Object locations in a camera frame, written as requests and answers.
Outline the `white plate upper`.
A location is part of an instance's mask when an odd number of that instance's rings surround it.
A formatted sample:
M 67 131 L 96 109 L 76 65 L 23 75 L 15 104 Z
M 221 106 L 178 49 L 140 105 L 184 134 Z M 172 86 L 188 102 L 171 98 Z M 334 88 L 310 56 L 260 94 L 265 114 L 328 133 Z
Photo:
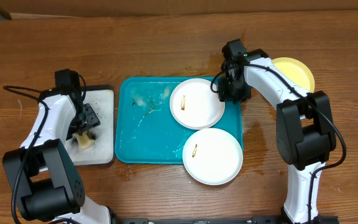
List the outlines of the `white plate upper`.
M 211 84 L 204 78 L 191 78 L 174 88 L 170 111 L 179 124 L 189 129 L 204 129 L 222 118 L 225 103 L 211 90 Z

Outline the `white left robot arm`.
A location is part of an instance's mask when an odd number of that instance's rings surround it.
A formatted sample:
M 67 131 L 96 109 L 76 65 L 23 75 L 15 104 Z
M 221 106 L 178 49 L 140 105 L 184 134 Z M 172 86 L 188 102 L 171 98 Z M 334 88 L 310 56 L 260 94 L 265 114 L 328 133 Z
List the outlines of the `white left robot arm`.
M 20 148 L 4 154 L 2 164 L 12 190 L 11 213 L 27 221 L 115 223 L 109 207 L 85 194 L 82 179 L 64 143 L 67 137 L 99 124 L 83 103 L 86 89 L 53 88 L 36 97 L 39 113 Z

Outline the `white plate lower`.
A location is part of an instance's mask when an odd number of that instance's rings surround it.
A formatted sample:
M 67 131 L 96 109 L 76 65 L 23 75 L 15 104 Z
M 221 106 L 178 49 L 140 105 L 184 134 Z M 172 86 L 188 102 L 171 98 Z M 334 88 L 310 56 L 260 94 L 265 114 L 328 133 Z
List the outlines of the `white plate lower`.
M 207 128 L 187 139 L 182 159 L 186 171 L 198 182 L 223 185 L 240 172 L 243 150 L 237 139 L 227 131 Z

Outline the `black soapy water tray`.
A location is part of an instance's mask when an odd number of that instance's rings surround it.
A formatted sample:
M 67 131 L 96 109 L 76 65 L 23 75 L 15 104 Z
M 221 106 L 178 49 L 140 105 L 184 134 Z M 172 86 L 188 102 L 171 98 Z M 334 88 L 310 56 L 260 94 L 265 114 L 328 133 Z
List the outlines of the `black soapy water tray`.
M 89 103 L 101 124 L 90 129 L 94 144 L 85 151 L 78 150 L 73 136 L 65 143 L 71 160 L 76 166 L 108 164 L 114 157 L 114 90 L 110 85 L 93 85 L 86 88 L 84 104 Z

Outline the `white plate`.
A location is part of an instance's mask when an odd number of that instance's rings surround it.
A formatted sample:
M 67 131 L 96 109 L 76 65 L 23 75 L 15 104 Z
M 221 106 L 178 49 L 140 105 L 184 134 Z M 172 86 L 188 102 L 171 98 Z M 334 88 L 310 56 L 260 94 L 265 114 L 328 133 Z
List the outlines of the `white plate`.
M 186 171 L 198 182 L 223 185 L 240 172 L 243 150 L 237 139 L 227 131 L 207 128 L 187 139 L 182 159 Z
M 174 88 L 170 111 L 179 124 L 189 129 L 204 129 L 222 118 L 225 103 L 211 90 L 211 84 L 204 78 L 191 78 Z

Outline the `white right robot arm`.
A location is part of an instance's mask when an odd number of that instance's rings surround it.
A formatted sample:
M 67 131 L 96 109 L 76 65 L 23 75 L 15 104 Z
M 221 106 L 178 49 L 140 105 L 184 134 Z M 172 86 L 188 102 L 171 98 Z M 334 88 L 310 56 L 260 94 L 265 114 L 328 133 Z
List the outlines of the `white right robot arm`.
M 291 81 L 261 49 L 225 47 L 222 53 L 225 76 L 214 78 L 219 99 L 237 104 L 249 99 L 255 88 L 276 111 L 276 145 L 288 164 L 282 221 L 321 223 L 316 208 L 319 180 L 336 148 L 328 96 Z

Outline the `yellow round plate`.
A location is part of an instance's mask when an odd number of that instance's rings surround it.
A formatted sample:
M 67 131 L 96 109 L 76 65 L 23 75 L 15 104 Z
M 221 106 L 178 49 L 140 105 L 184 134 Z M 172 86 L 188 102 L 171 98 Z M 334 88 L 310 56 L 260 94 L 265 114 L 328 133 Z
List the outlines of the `yellow round plate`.
M 314 92 L 314 76 L 304 63 L 290 57 L 275 58 L 272 62 L 292 82 L 310 92 Z

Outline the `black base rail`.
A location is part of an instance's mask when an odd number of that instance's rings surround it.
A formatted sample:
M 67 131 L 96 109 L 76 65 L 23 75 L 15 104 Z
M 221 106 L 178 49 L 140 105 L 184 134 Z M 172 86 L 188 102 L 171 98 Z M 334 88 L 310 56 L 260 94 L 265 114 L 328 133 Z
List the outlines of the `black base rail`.
M 290 224 L 291 221 L 279 215 L 254 216 L 252 218 L 212 218 L 212 219 L 163 219 L 126 218 L 117 221 L 121 224 Z

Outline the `teal plastic tray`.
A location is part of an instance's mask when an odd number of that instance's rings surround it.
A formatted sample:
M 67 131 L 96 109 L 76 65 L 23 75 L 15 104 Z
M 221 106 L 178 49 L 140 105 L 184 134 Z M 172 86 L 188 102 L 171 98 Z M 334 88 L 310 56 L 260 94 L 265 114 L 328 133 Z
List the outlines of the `teal plastic tray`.
M 186 77 L 132 77 L 120 88 L 116 157 L 128 164 L 182 164 L 183 146 L 196 131 L 170 112 L 170 95 Z

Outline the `yellow sponge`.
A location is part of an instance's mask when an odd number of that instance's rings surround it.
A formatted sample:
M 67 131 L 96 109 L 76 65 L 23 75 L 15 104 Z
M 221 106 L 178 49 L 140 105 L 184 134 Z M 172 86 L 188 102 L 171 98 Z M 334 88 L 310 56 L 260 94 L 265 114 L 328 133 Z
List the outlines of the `yellow sponge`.
M 95 140 L 89 136 L 87 131 L 82 132 L 82 134 L 74 133 L 73 136 L 78 142 L 79 151 L 85 151 L 89 149 L 95 142 Z

